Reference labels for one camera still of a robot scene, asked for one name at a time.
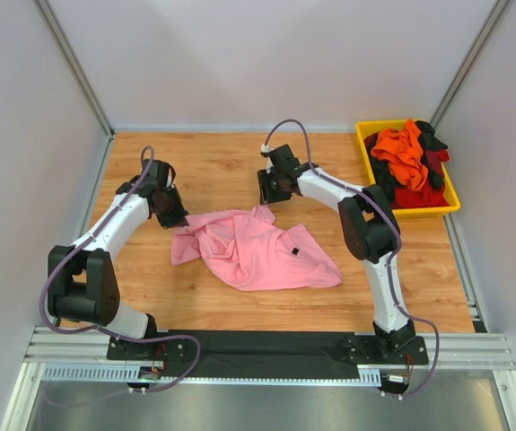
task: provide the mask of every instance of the table surface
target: table surface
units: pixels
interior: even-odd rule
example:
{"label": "table surface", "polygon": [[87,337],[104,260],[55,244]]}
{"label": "table surface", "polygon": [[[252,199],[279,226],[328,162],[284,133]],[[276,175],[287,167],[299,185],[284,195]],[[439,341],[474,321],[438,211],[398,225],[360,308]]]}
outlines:
{"label": "table surface", "polygon": [[[262,133],[118,133],[94,208],[96,221],[119,185],[140,172],[145,145],[171,163],[190,214],[252,209],[259,203],[257,170]],[[313,161],[354,184],[367,184],[354,134],[311,134]],[[278,133],[273,147],[289,144],[305,161],[301,134]],[[172,230],[155,217],[142,224],[119,253],[115,270],[123,300],[148,312],[158,328],[200,330],[372,330],[373,303],[361,262],[347,250],[337,214],[310,198],[270,206],[275,225],[303,223],[336,262],[340,286],[241,292],[214,276],[201,259],[173,267]],[[440,218],[399,221],[404,247],[399,277],[408,310],[433,320],[441,332],[473,332],[459,272]],[[431,331],[417,323],[418,331]]]}

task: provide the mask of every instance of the orange cloth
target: orange cloth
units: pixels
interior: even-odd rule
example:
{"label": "orange cloth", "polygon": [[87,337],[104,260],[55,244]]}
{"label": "orange cloth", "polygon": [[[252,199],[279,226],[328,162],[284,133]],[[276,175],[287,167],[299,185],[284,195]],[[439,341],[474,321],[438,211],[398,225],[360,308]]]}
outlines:
{"label": "orange cloth", "polygon": [[421,163],[423,148],[419,144],[421,130],[408,119],[402,130],[383,130],[377,136],[372,155],[388,162],[389,171],[397,181],[411,191],[419,191],[427,182],[429,172]]}

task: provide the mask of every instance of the pink shirt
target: pink shirt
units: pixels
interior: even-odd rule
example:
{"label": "pink shirt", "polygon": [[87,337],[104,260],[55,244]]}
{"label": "pink shirt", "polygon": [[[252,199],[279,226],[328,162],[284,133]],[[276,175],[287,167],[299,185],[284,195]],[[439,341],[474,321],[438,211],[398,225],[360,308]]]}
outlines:
{"label": "pink shirt", "polygon": [[284,231],[273,226],[267,206],[188,215],[174,229],[171,264],[200,256],[224,283],[240,290],[332,287],[342,282],[336,264],[303,224]]}

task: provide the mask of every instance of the pile of clothes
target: pile of clothes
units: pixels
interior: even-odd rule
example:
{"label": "pile of clothes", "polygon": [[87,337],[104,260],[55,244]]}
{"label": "pile of clothes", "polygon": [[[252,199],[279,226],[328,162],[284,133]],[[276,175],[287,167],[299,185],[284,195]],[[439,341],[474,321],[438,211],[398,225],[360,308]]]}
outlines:
{"label": "pile of clothes", "polygon": [[449,153],[429,123],[409,119],[403,129],[388,128],[364,142],[375,181],[393,209],[449,205],[442,170]]}

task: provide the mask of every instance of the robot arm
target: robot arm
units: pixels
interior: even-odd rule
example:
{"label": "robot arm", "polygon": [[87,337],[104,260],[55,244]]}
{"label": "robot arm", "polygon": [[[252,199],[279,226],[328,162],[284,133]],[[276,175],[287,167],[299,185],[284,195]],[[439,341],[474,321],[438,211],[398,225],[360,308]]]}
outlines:
{"label": "robot arm", "polygon": [[[373,185],[364,188],[332,177],[316,166],[314,172],[307,163],[300,164],[289,145],[274,150],[262,147],[267,168],[258,172],[260,202],[269,204],[291,198],[292,194],[314,198],[339,213],[348,250],[362,261],[369,280],[375,307],[373,327],[388,351],[395,351],[415,338],[413,322],[396,306],[387,275],[387,261],[397,247],[395,235],[377,213],[366,220],[363,213],[373,209],[351,189],[360,190],[375,201],[398,228],[382,189]],[[323,180],[327,176],[335,184]],[[404,307],[399,284],[397,258],[391,261],[393,288],[399,305]]]}
{"label": "robot arm", "polygon": [[[147,161],[144,161],[143,169],[146,166]],[[137,176],[118,188],[109,210],[88,233],[70,246],[56,246],[49,253],[50,274],[73,248],[93,238],[50,285],[47,306],[51,315],[69,321],[87,321],[136,339],[144,336],[152,318],[120,300],[113,262],[134,230],[152,214],[156,214],[164,228],[187,223],[188,212],[173,184],[174,176],[175,171],[168,163],[154,160],[140,187],[129,198],[127,193]],[[74,280],[74,276],[84,271],[85,281]]]}

